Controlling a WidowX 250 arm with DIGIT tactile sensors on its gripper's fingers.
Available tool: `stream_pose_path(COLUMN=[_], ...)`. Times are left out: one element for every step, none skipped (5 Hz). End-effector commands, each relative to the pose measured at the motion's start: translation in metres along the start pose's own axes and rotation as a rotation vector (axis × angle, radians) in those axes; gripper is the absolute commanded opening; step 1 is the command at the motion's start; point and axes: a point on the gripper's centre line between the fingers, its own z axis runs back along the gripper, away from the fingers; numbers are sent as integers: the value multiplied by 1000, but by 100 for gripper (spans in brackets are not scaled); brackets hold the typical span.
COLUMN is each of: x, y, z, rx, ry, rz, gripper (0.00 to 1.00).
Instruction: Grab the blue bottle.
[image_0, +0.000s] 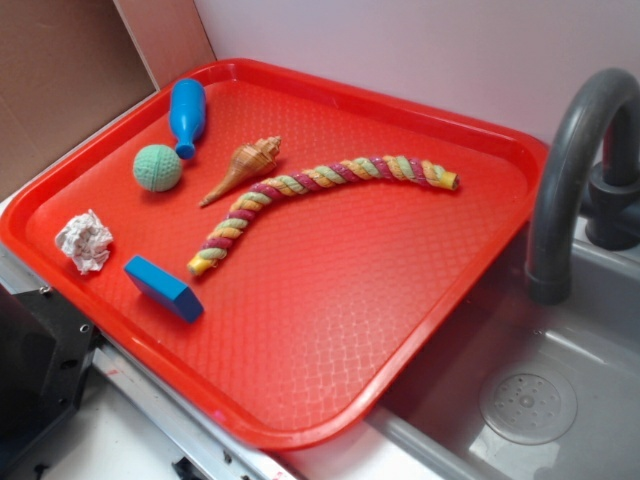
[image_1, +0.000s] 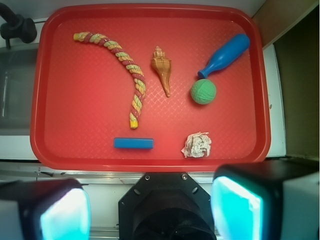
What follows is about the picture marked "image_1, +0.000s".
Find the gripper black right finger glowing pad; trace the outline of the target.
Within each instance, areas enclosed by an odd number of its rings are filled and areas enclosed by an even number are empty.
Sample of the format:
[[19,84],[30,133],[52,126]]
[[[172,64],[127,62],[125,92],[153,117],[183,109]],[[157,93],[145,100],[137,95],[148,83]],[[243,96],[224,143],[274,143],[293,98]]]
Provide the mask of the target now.
[[210,201],[224,240],[317,240],[320,164],[308,159],[224,164],[214,174]]

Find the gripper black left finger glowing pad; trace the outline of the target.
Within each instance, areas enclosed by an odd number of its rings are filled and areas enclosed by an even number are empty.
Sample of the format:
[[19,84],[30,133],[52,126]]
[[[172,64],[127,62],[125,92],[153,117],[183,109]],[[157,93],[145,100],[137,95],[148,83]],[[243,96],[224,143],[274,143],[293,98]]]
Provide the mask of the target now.
[[91,208],[75,179],[0,184],[2,240],[88,240]]

